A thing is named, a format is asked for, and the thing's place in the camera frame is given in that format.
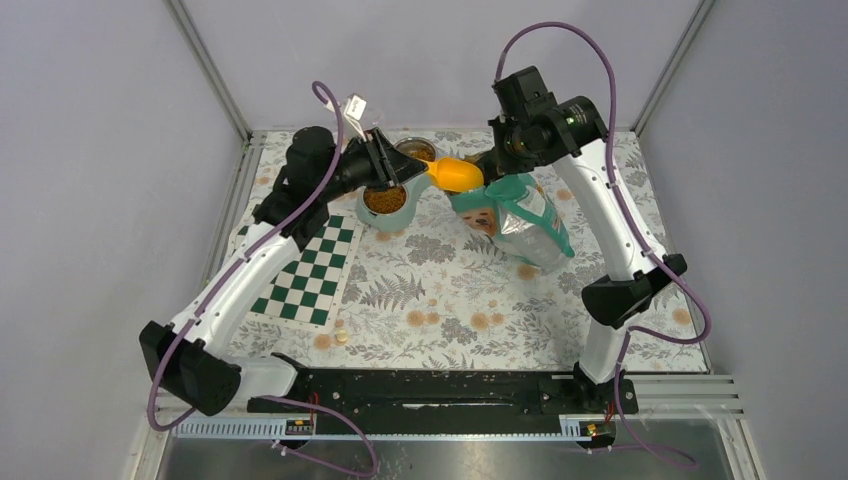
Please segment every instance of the chessboard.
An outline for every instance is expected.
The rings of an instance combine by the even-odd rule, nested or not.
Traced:
[[[247,234],[241,226],[231,238],[240,245]],[[331,215],[326,225],[265,287],[245,318],[326,333],[333,327],[350,265],[356,255],[362,224],[353,216]]]

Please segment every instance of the gray wall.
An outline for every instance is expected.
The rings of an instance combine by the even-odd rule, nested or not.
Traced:
[[[0,478],[115,479],[239,141],[160,1],[0,2]]]
[[[648,99],[698,0],[185,0],[244,117],[258,129],[329,123],[309,90],[359,92],[387,125],[484,126],[498,113],[489,86],[507,40],[545,20],[571,22],[611,58],[620,126]],[[536,64],[557,98],[609,90],[594,52],[564,31],[536,32],[506,74]]]
[[[845,478],[846,25],[841,0],[720,2],[642,139],[769,479]]]

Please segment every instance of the floral tablecloth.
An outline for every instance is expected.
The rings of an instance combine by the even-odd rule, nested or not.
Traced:
[[[452,156],[491,146],[484,131],[395,131],[392,140],[425,137]],[[292,132],[268,135],[251,201],[257,202],[285,163]],[[636,137],[617,133],[615,154],[648,226],[665,243]],[[366,227],[351,267],[335,328],[315,334],[242,320],[230,345],[238,356],[282,352],[316,367],[570,370],[580,356],[590,318],[580,290],[604,274],[603,259],[586,218],[553,170],[533,174],[556,206],[577,256],[547,275],[497,251],[430,188],[405,231],[389,235]],[[354,196],[331,204],[353,212]],[[249,220],[250,208],[244,221]],[[653,329],[676,337],[694,334],[683,294],[662,292],[641,315]],[[697,346],[679,346],[635,334],[626,367],[638,371],[704,371]]]

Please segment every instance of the teal bag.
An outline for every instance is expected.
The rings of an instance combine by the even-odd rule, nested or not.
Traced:
[[[522,262],[550,271],[574,257],[556,207],[529,174],[508,175],[448,198],[468,226]]]

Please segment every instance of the gray floor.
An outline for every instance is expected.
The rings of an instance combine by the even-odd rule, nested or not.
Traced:
[[[591,456],[575,453],[575,445],[555,442],[396,442],[380,441],[376,479],[489,479],[548,478],[710,479],[732,478],[718,431],[707,421],[655,421],[650,431],[639,425],[646,441],[682,449],[700,463],[696,472],[667,466],[644,451]],[[632,443],[619,434],[618,445]],[[343,479],[345,475],[281,457],[269,442],[171,439],[158,480]],[[348,468],[367,469],[368,454],[359,442],[312,443],[304,452],[335,459]]]

